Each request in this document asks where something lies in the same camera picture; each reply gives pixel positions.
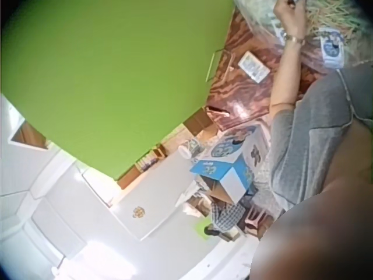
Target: bracelet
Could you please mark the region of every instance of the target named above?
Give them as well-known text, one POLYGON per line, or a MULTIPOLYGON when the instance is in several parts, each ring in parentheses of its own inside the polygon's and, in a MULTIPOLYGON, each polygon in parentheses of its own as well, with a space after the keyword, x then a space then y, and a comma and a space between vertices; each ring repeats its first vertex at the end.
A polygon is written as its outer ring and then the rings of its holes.
POLYGON ((296 38, 296 37, 294 37, 292 35, 289 35, 287 33, 285 33, 284 39, 285 39, 285 41, 292 41, 292 42, 301 44, 301 46, 304 46, 304 44, 305 44, 305 39, 299 39, 299 38, 296 38))

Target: cardboard box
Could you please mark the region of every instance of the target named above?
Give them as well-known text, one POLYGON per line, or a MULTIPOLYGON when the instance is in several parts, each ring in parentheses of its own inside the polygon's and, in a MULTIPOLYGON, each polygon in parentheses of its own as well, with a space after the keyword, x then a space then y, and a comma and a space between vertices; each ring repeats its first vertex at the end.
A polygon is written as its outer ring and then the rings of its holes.
POLYGON ((228 130, 206 150, 191 172, 209 186, 209 195, 236 204, 246 191, 254 194, 249 188, 268 149, 260 125, 241 125, 228 130))

